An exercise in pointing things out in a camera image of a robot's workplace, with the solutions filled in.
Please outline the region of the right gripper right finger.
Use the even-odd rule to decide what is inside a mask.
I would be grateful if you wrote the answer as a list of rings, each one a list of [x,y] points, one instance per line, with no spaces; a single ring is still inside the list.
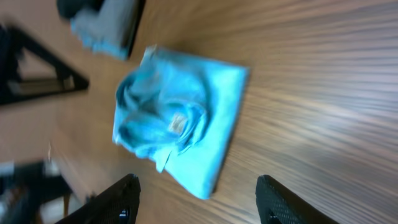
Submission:
[[[256,205],[265,224],[337,224],[269,175],[257,179]]]

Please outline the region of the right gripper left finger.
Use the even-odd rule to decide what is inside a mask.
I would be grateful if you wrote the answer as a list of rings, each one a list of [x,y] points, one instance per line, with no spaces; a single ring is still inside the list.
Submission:
[[[128,174],[57,224],[134,224],[140,192],[139,178]]]

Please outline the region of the light blue printed t-shirt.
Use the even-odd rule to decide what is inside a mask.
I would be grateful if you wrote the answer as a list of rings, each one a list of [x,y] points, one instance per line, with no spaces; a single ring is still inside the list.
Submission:
[[[113,142],[211,197],[250,70],[158,46],[118,86]]]

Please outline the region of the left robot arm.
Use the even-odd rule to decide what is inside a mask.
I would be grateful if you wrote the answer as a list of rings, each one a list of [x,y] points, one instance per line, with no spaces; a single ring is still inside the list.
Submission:
[[[1,106],[86,91],[89,80],[29,33],[1,25]],[[6,190],[1,223],[33,223],[42,204],[71,194],[63,177],[42,174],[15,182]]]

